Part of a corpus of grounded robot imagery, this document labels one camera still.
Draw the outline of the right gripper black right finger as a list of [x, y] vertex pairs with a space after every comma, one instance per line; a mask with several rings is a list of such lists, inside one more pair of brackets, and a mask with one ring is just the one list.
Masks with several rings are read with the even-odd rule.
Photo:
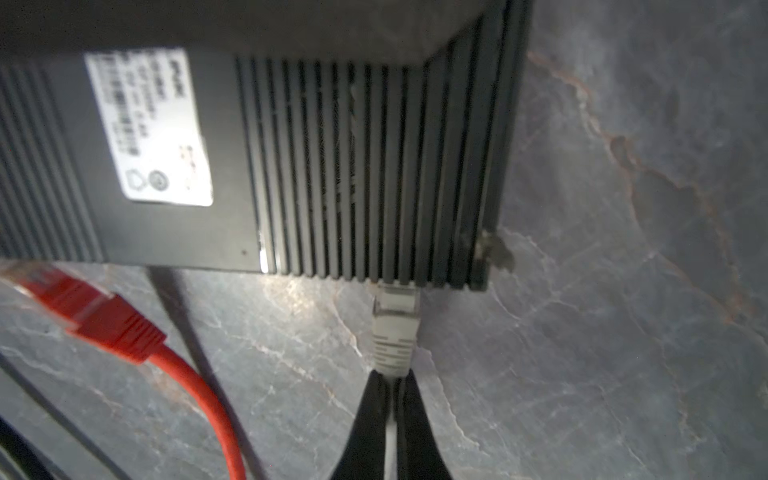
[[397, 424], [397, 478], [400, 480], [452, 480], [440, 454], [412, 370], [395, 383]]

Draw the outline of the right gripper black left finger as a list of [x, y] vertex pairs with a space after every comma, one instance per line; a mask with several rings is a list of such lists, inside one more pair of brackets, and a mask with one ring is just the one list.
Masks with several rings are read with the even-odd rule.
[[377, 371], [369, 374], [344, 451], [331, 480], [382, 480], [391, 391]]

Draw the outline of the black network switch box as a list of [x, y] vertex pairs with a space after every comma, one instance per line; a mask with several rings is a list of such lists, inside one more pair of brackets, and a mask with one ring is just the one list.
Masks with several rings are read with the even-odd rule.
[[484, 290], [533, 8], [492, 1], [412, 66], [5, 60], [1, 255]]

